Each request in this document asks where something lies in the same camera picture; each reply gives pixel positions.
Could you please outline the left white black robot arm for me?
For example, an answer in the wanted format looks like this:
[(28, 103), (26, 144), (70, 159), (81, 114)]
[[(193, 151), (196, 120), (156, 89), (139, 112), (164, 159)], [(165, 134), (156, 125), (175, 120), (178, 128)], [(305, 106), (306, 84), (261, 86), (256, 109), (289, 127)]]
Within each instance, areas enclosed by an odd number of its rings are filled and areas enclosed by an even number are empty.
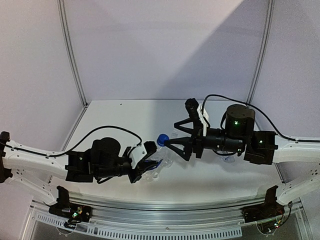
[(153, 141), (127, 147), (120, 153), (120, 143), (111, 137), (93, 141), (85, 151), (48, 152), (23, 147), (10, 139), (6, 131), (0, 134), (0, 182), (26, 188), (41, 201), (51, 204), (58, 192), (36, 174), (46, 174), (73, 183), (104, 183), (114, 177), (128, 176), (136, 183), (142, 175), (158, 167), (151, 156), (157, 152)]

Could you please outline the blue Pepsi bottle cap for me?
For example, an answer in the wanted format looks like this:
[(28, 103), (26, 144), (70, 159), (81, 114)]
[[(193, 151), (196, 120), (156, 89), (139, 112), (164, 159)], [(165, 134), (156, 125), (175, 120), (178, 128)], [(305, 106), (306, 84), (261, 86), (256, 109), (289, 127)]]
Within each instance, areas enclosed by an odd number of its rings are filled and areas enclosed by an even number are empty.
[(164, 147), (165, 146), (165, 141), (168, 141), (170, 138), (168, 135), (162, 133), (157, 137), (156, 143), (158, 146), (160, 147)]

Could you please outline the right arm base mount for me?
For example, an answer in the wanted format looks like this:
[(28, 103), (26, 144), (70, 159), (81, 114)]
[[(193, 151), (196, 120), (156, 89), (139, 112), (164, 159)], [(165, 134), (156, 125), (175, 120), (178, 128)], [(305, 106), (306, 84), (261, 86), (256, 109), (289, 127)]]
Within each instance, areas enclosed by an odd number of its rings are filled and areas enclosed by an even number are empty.
[(278, 187), (278, 185), (275, 185), (266, 190), (263, 203), (245, 206), (241, 209), (245, 223), (262, 221), (280, 216), (280, 220), (274, 225), (275, 228), (279, 228), (288, 221), (292, 212), (293, 202), (290, 201), (288, 203), (289, 213), (285, 217), (285, 206), (277, 202), (276, 192)]

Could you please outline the Pepsi bottle blue label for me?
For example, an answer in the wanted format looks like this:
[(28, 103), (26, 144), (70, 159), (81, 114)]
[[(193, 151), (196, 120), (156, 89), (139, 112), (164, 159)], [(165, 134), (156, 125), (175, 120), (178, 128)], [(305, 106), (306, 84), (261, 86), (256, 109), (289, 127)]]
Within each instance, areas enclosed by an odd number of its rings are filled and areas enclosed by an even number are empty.
[(152, 180), (152, 175), (154, 173), (159, 173), (160, 175), (163, 168), (170, 168), (173, 164), (172, 154), (170, 153), (170, 150), (165, 146), (158, 146), (157, 151), (153, 155), (151, 155), (151, 157), (159, 159), (160, 164), (156, 169), (147, 171), (142, 175), (142, 180), (148, 183), (155, 181)]

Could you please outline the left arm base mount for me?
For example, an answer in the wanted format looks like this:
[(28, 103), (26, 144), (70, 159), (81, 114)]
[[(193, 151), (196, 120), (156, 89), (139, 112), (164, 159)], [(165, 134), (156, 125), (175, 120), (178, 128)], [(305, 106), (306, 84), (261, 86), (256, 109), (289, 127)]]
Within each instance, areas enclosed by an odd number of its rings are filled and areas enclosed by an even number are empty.
[(58, 197), (56, 203), (49, 205), (48, 212), (52, 215), (66, 219), (63, 226), (68, 229), (75, 229), (77, 224), (90, 221), (93, 208), (89, 205), (70, 202), (69, 191), (62, 186), (56, 187)]

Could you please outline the clear white bottle cap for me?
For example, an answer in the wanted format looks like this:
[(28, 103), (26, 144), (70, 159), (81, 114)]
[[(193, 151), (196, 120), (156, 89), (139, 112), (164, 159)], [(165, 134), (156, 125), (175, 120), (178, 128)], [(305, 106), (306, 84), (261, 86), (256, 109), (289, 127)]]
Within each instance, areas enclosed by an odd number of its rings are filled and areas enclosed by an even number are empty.
[(152, 176), (151, 179), (153, 181), (157, 181), (160, 178), (160, 174), (158, 172), (155, 172)]

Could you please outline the crushed clear plastic bottle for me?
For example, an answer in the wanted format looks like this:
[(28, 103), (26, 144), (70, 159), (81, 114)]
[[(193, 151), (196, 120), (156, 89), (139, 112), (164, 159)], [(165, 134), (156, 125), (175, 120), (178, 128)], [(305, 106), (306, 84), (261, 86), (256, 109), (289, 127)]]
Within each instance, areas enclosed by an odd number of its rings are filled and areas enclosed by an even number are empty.
[(223, 162), (227, 164), (232, 164), (235, 162), (235, 152), (227, 151), (213, 151)]

